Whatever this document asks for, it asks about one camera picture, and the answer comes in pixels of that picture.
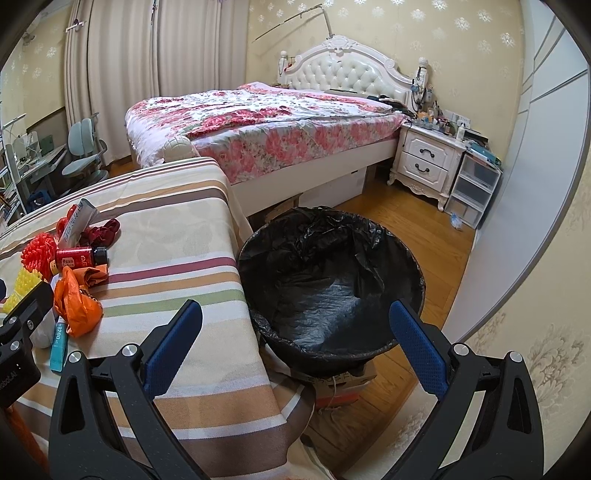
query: pink floral blanket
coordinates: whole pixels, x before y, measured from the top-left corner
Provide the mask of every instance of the pink floral blanket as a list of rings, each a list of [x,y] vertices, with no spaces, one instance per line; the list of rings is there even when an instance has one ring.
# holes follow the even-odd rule
[[[404,118],[371,100],[255,82],[144,100],[125,123],[142,168],[162,163],[165,142],[185,135],[234,184],[392,138]]]

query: black trash bag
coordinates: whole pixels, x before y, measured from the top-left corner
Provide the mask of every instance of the black trash bag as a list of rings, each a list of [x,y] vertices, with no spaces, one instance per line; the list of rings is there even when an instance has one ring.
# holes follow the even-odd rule
[[[381,225],[326,207],[294,208],[245,243],[238,271],[251,319],[290,368],[329,378],[395,347],[393,301],[421,313],[425,281]]]

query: red spiky ball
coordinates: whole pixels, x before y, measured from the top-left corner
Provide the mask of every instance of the red spiky ball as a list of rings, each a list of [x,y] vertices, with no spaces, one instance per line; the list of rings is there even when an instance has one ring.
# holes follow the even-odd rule
[[[49,233],[40,233],[23,249],[21,263],[29,271],[37,270],[43,279],[52,278],[50,263],[56,259],[57,245]]]

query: drawer handle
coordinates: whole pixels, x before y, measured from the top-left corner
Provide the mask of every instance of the drawer handle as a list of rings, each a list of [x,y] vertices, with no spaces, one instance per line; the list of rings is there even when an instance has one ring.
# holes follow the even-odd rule
[[[419,150],[419,152],[420,153],[429,152],[429,155],[431,155],[431,158],[435,158],[435,154],[433,152],[431,152],[431,150],[429,150],[428,148],[422,148],[421,150]]]
[[[418,163],[415,163],[414,166],[417,168],[417,170],[421,173],[429,173],[429,169],[425,168],[425,170],[421,170],[420,168],[418,168]]]

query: tufted white headboard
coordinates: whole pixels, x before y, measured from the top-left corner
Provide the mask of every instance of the tufted white headboard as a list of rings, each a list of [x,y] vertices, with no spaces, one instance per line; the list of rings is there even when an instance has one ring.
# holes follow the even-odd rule
[[[412,78],[400,73],[393,59],[344,35],[335,35],[298,55],[285,71],[285,82],[296,90],[337,89],[387,95],[412,105]]]

